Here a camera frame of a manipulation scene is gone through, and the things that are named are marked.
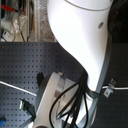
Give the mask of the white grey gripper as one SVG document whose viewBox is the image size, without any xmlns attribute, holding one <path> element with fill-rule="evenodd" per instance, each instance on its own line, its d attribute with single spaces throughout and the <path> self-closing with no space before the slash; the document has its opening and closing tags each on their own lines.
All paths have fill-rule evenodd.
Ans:
<svg viewBox="0 0 128 128">
<path fill-rule="evenodd" d="M 87 86 L 53 72 L 39 86 L 32 128 L 89 128 L 96 116 L 97 95 Z"/>
</svg>

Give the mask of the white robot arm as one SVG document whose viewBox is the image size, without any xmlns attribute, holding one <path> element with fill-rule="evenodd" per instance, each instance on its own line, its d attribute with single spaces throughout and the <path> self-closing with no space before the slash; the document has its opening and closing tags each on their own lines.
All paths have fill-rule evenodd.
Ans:
<svg viewBox="0 0 128 128">
<path fill-rule="evenodd" d="M 106 75 L 113 0 L 48 0 L 48 20 L 60 45 L 84 68 L 77 82 L 52 73 L 41 81 L 32 128 L 89 128 Z"/>
</svg>

